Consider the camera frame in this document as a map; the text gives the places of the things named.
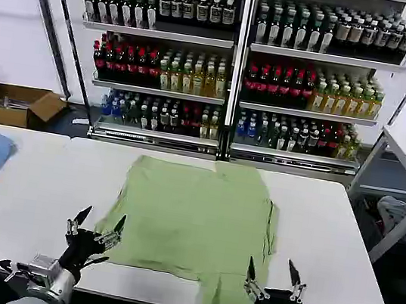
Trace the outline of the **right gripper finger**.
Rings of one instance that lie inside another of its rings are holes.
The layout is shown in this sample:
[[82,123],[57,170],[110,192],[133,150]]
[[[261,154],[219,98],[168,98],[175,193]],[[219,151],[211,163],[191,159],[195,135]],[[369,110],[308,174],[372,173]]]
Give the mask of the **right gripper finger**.
[[293,288],[293,292],[290,295],[290,300],[296,303],[302,303],[302,298],[304,297],[303,294],[306,290],[307,285],[302,283],[300,279],[300,274],[298,269],[295,267],[292,260],[289,260],[289,272],[290,272],[290,279]]
[[248,296],[252,299],[252,301],[259,301],[259,300],[267,300],[268,293],[265,289],[262,289],[256,280],[256,271],[254,266],[254,260],[251,256],[249,258],[249,265],[247,268],[244,289],[248,293]]

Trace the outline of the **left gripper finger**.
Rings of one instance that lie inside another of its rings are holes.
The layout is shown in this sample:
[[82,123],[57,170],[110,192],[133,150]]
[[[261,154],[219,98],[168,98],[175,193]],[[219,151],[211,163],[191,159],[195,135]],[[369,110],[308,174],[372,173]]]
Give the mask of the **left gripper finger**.
[[74,236],[78,234],[79,226],[86,220],[88,214],[91,212],[92,206],[81,210],[74,219],[67,220],[66,236]]
[[96,231],[94,235],[95,247],[106,250],[115,247],[121,241],[126,218],[127,215],[123,215],[123,217],[116,223],[116,226],[111,231]]

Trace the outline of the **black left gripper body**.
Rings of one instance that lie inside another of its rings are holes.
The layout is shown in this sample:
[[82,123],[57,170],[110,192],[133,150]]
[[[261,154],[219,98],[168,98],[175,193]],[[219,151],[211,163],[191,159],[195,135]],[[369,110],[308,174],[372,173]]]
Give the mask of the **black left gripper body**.
[[58,259],[61,268],[69,271],[74,278],[80,279],[81,270],[88,258],[106,251],[106,245],[96,240],[100,235],[80,228],[77,234],[67,234],[67,249]]

